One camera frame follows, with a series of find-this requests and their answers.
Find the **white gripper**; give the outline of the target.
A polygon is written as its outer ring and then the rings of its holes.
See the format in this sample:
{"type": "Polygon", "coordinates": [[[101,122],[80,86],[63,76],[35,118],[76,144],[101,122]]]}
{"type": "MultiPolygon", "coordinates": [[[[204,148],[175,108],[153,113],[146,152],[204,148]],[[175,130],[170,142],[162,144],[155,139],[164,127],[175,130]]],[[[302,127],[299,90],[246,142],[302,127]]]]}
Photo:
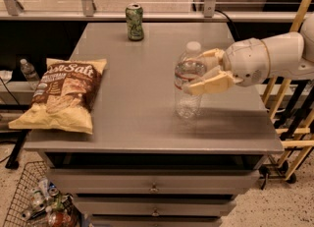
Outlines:
{"type": "Polygon", "coordinates": [[[235,42],[226,51],[204,51],[196,59],[210,71],[183,85],[183,92],[190,95],[220,93],[234,85],[261,84],[270,72],[266,45],[256,38],[235,42]]]}

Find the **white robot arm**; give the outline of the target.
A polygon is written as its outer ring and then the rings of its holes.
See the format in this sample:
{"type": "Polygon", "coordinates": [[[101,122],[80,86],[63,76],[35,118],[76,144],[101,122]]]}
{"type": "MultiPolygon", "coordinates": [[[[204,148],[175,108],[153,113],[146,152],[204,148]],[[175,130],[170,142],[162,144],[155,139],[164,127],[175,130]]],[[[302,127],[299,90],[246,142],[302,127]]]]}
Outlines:
{"type": "Polygon", "coordinates": [[[303,22],[300,31],[264,39],[249,38],[228,49],[202,53],[207,71],[183,85],[190,95],[219,93],[233,85],[251,86],[268,78],[314,79],[314,14],[303,22]]]}

